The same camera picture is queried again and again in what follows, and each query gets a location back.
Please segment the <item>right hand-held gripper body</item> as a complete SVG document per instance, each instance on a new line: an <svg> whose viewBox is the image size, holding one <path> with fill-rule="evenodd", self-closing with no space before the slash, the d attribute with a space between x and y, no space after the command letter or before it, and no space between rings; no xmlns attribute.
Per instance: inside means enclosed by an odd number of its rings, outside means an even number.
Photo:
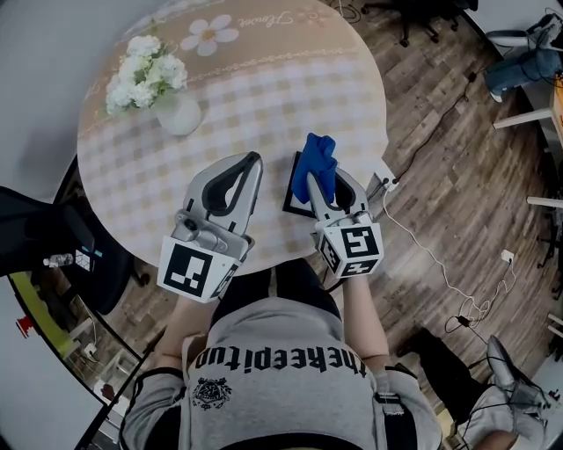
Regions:
<svg viewBox="0 0 563 450"><path fill-rule="evenodd" d="M380 225L368 211L318 221L312 236L336 279L371 274L384 258Z"/></svg>

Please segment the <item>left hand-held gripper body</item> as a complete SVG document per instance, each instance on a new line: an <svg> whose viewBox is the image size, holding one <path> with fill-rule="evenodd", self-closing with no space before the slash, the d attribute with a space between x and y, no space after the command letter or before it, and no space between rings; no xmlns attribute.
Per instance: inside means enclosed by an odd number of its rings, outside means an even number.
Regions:
<svg viewBox="0 0 563 450"><path fill-rule="evenodd" d="M162 242L157 284L200 303L213 301L226 290L253 245L247 235L180 210L175 229Z"/></svg>

